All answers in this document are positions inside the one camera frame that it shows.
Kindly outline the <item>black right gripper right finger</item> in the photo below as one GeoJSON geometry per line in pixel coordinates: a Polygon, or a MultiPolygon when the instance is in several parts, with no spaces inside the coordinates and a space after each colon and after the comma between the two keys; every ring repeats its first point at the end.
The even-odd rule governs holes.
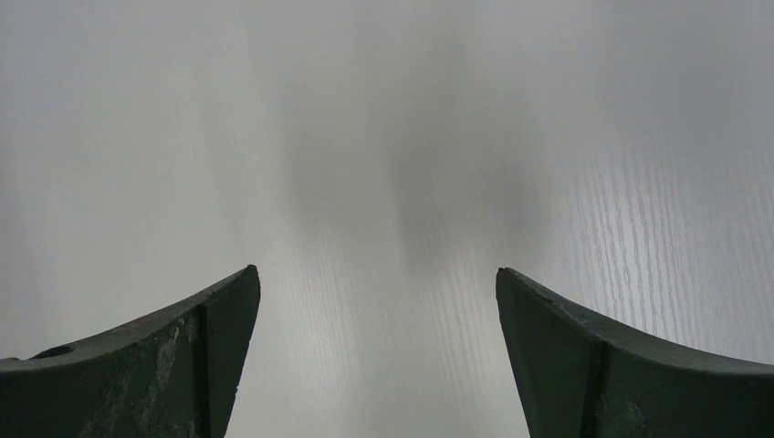
{"type": "Polygon", "coordinates": [[[770,437],[773,369],[657,338],[510,269],[499,320],[533,437],[770,437]]]}

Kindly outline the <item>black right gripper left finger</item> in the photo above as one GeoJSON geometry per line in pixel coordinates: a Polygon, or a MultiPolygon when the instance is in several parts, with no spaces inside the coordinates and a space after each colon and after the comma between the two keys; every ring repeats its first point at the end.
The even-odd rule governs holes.
{"type": "Polygon", "coordinates": [[[1,362],[4,437],[222,437],[260,300],[255,266],[100,334],[1,362]]]}

